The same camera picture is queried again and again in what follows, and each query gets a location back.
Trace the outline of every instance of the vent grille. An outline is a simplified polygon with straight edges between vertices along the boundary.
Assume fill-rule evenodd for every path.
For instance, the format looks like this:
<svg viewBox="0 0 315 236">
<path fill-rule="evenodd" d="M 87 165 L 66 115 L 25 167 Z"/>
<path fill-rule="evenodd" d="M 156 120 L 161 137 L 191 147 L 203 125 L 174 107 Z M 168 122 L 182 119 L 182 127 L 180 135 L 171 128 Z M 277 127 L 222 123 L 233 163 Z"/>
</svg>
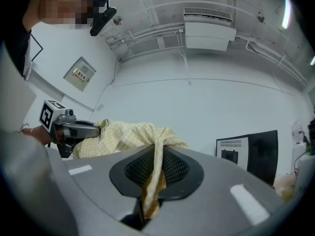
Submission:
<svg viewBox="0 0 315 236">
<path fill-rule="evenodd" d="M 232 17 L 230 13 L 219 11 L 219 10 L 206 9 L 206 8 L 184 8 L 184 15 L 203 15 L 203 16 L 222 18 L 222 19 L 232 21 Z"/>
<path fill-rule="evenodd" d="M 230 147 L 230 148 L 241 148 L 242 140 L 228 140 L 228 141 L 220 141 L 221 147 Z"/>
</svg>

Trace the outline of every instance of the neck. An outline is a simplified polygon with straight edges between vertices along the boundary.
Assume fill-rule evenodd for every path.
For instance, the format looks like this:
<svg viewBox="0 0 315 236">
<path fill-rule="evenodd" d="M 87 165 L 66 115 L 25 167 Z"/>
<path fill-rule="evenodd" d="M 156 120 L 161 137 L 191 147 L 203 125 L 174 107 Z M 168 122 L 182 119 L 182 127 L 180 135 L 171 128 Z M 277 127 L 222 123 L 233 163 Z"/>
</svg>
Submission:
<svg viewBox="0 0 315 236">
<path fill-rule="evenodd" d="M 22 23 L 26 31 L 30 31 L 34 25 L 41 22 L 38 11 L 41 0 L 30 0 L 28 8 L 23 16 Z"/>
</svg>

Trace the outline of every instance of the air conditioner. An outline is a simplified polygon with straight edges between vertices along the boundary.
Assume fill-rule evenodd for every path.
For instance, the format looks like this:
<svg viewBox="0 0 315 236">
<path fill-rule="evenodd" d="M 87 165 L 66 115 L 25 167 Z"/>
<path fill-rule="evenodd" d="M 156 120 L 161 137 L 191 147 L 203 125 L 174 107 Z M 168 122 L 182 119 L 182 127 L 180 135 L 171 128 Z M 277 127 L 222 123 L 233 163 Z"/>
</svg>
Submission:
<svg viewBox="0 0 315 236">
<path fill-rule="evenodd" d="M 186 47 L 226 51 L 234 41 L 236 29 L 230 27 L 229 13 L 206 9 L 184 8 Z"/>
</svg>

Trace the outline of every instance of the black headset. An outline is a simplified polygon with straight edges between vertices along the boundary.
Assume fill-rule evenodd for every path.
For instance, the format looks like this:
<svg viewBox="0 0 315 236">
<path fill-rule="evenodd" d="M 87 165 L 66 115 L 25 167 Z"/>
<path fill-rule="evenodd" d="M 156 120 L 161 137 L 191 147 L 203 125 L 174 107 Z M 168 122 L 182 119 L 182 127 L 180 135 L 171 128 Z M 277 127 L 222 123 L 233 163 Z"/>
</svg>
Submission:
<svg viewBox="0 0 315 236">
<path fill-rule="evenodd" d="M 98 9 L 107 4 L 107 9 L 99 13 Z M 116 15 L 117 10 L 109 6 L 109 0 L 93 0 L 93 26 L 90 30 L 91 36 L 97 36 L 104 26 Z"/>
</svg>

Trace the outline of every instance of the fluorescent light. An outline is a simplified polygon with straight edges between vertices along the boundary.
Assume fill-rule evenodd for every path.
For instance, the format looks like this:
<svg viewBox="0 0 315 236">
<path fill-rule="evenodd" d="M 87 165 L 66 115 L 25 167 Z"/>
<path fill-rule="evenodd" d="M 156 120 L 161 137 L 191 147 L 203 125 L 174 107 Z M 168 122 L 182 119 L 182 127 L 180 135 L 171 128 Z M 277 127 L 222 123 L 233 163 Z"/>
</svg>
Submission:
<svg viewBox="0 0 315 236">
<path fill-rule="evenodd" d="M 291 1 L 285 0 L 285 10 L 284 10 L 284 16 L 282 20 L 282 27 L 285 29 L 287 29 L 289 26 L 290 14 L 291 14 Z"/>
<path fill-rule="evenodd" d="M 315 57 L 312 59 L 311 65 L 315 64 Z"/>
</svg>

